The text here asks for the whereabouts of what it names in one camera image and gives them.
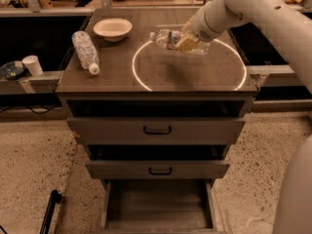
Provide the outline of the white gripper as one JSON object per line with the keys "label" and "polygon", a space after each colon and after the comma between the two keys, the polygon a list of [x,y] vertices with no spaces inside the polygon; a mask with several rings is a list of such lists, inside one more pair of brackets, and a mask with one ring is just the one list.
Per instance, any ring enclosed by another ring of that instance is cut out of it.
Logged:
{"label": "white gripper", "polygon": [[182,36],[175,44],[175,49],[181,52],[194,50],[198,41],[211,42],[224,30],[224,6],[207,4],[194,15],[192,22],[188,21],[181,29],[184,34],[191,30],[191,35]]}

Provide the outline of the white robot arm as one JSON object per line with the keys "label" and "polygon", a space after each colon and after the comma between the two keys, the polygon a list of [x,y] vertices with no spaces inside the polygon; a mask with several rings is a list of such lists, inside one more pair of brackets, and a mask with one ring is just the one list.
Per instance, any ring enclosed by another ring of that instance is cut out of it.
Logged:
{"label": "white robot arm", "polygon": [[[312,92],[312,21],[283,0],[212,0],[182,28],[180,51],[210,42],[224,30],[253,23]],[[295,151],[285,172],[272,234],[312,234],[312,136]]]}

